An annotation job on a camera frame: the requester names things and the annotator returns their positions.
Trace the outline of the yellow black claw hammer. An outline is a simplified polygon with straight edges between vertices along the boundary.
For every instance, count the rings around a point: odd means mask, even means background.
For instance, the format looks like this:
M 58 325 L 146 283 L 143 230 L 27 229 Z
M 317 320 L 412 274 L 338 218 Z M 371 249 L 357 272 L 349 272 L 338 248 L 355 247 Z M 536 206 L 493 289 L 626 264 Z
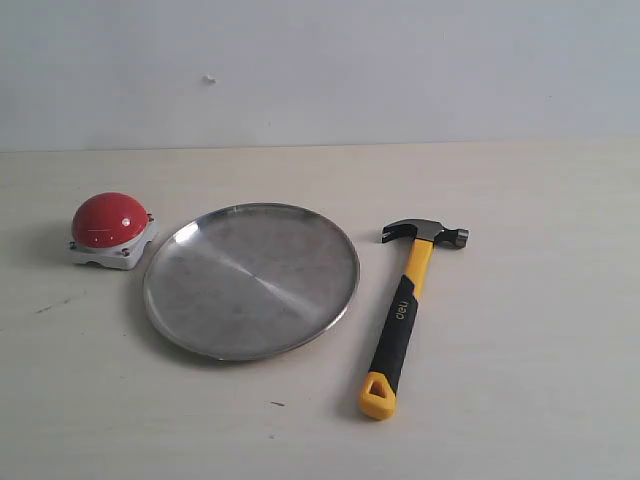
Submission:
M 466 229 L 424 219 L 404 219 L 382 229 L 383 243 L 409 239 L 412 245 L 359 394 L 360 411 L 367 417 L 381 421 L 396 412 L 398 385 L 435 248 L 463 249 L 468 238 Z

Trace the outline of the red dome push button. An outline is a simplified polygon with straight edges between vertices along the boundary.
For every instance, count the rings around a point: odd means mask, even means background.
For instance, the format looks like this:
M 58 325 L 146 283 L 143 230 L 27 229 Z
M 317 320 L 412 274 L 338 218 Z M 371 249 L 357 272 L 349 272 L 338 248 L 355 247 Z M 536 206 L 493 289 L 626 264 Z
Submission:
M 131 270 L 157 233 L 154 216 L 138 200 L 105 192 L 87 199 L 76 210 L 67 251 L 74 264 Z

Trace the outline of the round stainless steel plate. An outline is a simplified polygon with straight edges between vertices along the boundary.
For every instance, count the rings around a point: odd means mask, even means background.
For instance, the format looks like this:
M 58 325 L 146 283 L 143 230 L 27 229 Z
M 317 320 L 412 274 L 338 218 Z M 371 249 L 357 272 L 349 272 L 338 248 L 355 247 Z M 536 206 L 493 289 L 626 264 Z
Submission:
M 171 234 L 144 275 L 158 333 L 216 361 L 255 361 L 316 339 L 348 310 L 360 262 L 348 235 L 312 210 L 246 203 Z

